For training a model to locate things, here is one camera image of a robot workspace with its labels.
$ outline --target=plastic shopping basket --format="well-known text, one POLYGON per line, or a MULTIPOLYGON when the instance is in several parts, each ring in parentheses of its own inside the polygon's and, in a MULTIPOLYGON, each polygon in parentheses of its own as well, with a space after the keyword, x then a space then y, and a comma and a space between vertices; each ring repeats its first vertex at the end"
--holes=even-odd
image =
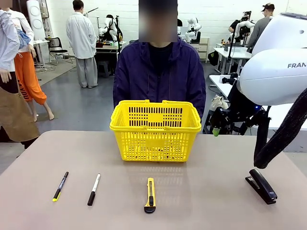
POLYGON ((110 128, 124 161, 184 162, 201 130, 201 119, 188 102, 121 101, 110 128))

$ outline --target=hand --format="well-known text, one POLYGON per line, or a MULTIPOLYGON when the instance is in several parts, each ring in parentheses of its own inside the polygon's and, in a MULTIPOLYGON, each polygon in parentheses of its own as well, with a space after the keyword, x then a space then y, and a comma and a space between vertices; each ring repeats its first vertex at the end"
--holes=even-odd
POLYGON ((1 75, 3 83, 8 83, 9 80, 12 80, 10 72, 8 70, 6 70, 6 69, 1 69, 0 68, 0 75, 1 75))
POLYGON ((30 45, 30 44, 28 44, 28 47, 29 47, 29 50, 30 50, 30 52, 31 52, 31 54, 32 54, 32 56, 33 56, 33 58, 35 58, 35 57, 36 57, 35 49, 34 49, 33 46, 30 45))

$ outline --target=gray shirt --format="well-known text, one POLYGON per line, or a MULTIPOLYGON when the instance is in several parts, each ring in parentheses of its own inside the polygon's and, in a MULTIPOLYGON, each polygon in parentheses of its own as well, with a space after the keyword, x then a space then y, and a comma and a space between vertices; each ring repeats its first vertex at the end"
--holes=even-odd
POLYGON ((19 38, 9 15, 0 10, 0 68, 15 71, 14 57, 18 53, 19 38))
POLYGON ((265 17, 265 18, 260 19, 256 23, 256 25, 254 27, 254 31, 250 36, 247 48, 253 49, 255 47, 256 43, 258 42, 258 39, 260 38, 260 36, 261 36, 262 32, 264 31, 265 27, 267 27, 267 25, 269 24, 270 20, 271 19, 269 17, 265 17))

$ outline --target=black stapler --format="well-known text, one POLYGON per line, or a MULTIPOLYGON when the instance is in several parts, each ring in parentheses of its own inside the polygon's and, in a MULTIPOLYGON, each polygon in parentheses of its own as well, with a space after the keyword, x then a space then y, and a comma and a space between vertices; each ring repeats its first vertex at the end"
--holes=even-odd
POLYGON ((261 196, 267 205, 275 204, 277 194, 263 175, 257 169, 250 170, 249 174, 250 176, 246 177, 245 180, 250 186, 261 196))

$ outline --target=white tower appliance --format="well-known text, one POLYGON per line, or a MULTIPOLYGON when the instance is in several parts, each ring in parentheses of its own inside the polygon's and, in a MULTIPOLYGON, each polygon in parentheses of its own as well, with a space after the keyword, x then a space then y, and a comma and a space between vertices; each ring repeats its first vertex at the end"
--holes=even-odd
POLYGON ((28 0, 27 8, 30 18, 31 28, 34 32, 34 40, 45 39, 45 29, 37 0, 28 0))

